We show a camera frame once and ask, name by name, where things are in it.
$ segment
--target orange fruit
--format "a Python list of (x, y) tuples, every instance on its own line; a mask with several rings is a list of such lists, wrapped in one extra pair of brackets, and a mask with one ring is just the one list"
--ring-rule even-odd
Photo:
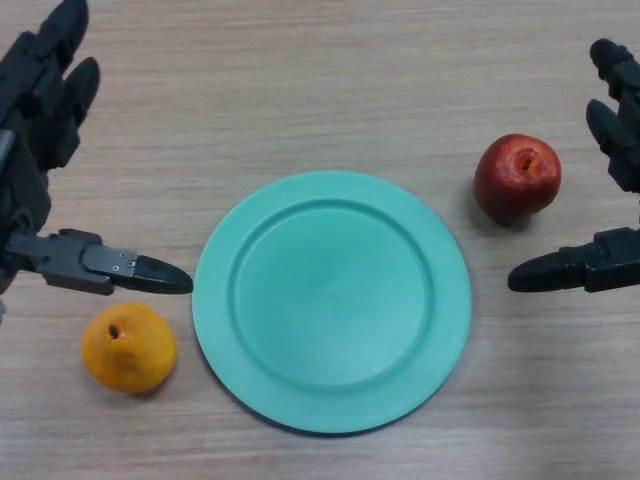
[(123, 393), (154, 389), (176, 362), (176, 339), (155, 310), (142, 303), (107, 308), (87, 326), (82, 363), (99, 383)]

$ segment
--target table surface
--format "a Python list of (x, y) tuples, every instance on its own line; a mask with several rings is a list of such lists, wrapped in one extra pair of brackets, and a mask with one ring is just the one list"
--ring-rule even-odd
[[(0, 477), (10, 479), (630, 479), (640, 470), (636, 289), (518, 295), (515, 264), (637, 223), (584, 122), (606, 97), (588, 49), (640, 52), (635, 0), (91, 0), (79, 52), (99, 59), (83, 143), (51, 177), (47, 231), (103, 235), (193, 272), (212, 228), (283, 176), (384, 177), (451, 228), (474, 285), (469, 343), (423, 408), (367, 435), (319, 439), (262, 423), (214, 381), (187, 296), (113, 297), (20, 275), (0, 328)], [(54, 0), (5, 0), (0, 50)], [(563, 185), (506, 231), (469, 196), (507, 132), (556, 148)], [(180, 358), (150, 398), (84, 372), (84, 326), (148, 301)]]

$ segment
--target plate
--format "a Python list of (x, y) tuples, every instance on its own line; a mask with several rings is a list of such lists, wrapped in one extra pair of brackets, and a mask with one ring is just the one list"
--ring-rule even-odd
[(216, 227), (193, 318), (211, 368), (247, 407), (347, 434), (442, 385), (467, 339), (471, 287), (454, 238), (416, 197), (368, 175), (306, 173)]

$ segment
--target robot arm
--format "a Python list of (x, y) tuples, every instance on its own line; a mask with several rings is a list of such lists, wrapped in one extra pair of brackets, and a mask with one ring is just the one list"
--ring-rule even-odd
[(109, 295), (116, 286), (163, 294), (190, 293), (193, 282), (177, 267), (102, 244), (100, 236), (61, 230), (37, 233), (51, 210), (47, 173), (67, 165), (78, 128), (98, 92), (93, 58), (66, 79), (89, 21), (86, 0), (65, 0), (25, 32), (0, 61), (0, 294), (20, 270), (48, 284)]
[[(640, 65), (610, 40), (590, 51), (599, 77), (618, 101), (618, 113), (598, 100), (587, 106), (587, 124), (609, 157), (609, 175), (625, 192), (640, 193)], [(516, 267), (509, 288), (542, 292), (584, 287), (588, 292), (640, 284), (640, 230), (620, 228), (597, 233), (591, 243), (565, 247)]]

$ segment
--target apple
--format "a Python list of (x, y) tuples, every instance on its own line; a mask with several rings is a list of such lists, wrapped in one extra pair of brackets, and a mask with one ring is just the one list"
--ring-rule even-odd
[(514, 133), (496, 140), (482, 155), (474, 194), (489, 217), (509, 226), (553, 202), (561, 178), (560, 160), (549, 145)]

